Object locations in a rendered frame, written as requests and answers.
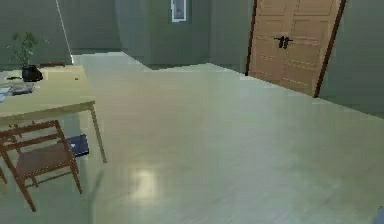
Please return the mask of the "white framed wall picture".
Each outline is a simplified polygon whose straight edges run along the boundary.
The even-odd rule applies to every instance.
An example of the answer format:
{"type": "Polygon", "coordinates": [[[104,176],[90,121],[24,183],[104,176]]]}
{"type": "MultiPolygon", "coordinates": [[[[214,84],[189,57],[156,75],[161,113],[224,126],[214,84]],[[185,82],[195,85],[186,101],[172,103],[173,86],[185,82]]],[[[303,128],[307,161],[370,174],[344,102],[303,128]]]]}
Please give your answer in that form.
{"type": "Polygon", "coordinates": [[[187,20],[186,0],[171,0],[171,19],[173,22],[185,22],[187,20]]]}

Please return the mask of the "brown wooden chair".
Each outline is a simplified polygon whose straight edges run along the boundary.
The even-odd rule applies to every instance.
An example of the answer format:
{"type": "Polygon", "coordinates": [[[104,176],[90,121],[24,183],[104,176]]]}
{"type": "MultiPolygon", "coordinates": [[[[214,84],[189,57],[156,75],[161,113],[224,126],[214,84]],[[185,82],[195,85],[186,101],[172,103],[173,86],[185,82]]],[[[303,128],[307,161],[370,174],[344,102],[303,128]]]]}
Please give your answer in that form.
{"type": "Polygon", "coordinates": [[[33,212],[36,206],[28,191],[30,187],[71,174],[79,193],[83,192],[74,153],[58,120],[1,130],[0,155],[33,212]],[[50,128],[51,134],[17,139],[19,135],[50,128]]]}

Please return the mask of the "dark blue book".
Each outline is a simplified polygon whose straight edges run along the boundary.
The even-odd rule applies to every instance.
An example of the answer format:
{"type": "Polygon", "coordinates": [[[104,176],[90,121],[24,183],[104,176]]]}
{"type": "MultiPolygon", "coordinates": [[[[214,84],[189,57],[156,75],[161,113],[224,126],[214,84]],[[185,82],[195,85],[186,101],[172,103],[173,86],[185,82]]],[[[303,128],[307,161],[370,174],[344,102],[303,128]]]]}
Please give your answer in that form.
{"type": "Polygon", "coordinates": [[[85,134],[67,138],[67,142],[71,146],[72,152],[76,157],[81,157],[89,153],[87,136],[85,134]]]}

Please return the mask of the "light wooden dining table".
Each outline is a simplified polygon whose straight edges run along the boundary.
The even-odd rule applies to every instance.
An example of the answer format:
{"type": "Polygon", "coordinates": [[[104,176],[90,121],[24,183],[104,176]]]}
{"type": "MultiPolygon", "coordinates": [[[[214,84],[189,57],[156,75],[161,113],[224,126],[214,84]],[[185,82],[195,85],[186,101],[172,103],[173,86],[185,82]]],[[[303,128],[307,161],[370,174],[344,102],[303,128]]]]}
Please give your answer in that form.
{"type": "Polygon", "coordinates": [[[81,65],[43,68],[43,79],[30,94],[10,96],[0,103],[0,127],[89,111],[102,161],[107,162],[95,110],[96,98],[81,65]]]}

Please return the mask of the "green house plant black pot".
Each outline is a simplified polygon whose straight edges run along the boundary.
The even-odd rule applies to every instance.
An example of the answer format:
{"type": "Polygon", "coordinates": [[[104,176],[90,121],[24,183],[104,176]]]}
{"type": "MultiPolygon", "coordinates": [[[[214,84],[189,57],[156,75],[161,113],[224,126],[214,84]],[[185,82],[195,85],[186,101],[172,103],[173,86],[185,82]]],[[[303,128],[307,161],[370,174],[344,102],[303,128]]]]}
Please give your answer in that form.
{"type": "Polygon", "coordinates": [[[41,40],[47,42],[43,36],[37,38],[32,32],[15,32],[12,35],[12,42],[7,45],[7,48],[11,50],[10,58],[21,64],[21,79],[24,82],[38,82],[43,79],[37,66],[30,63],[34,50],[41,40]]]}

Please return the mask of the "brown wooden double door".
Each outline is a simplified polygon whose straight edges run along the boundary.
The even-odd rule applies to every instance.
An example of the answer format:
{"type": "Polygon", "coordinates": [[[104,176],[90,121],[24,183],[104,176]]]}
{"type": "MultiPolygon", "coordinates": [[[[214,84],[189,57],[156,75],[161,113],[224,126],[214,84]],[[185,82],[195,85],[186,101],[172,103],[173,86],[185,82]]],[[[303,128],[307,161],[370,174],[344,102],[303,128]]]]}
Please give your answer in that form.
{"type": "Polygon", "coordinates": [[[255,0],[246,74],[316,96],[346,0],[255,0]],[[289,37],[287,49],[274,37],[289,37]]]}

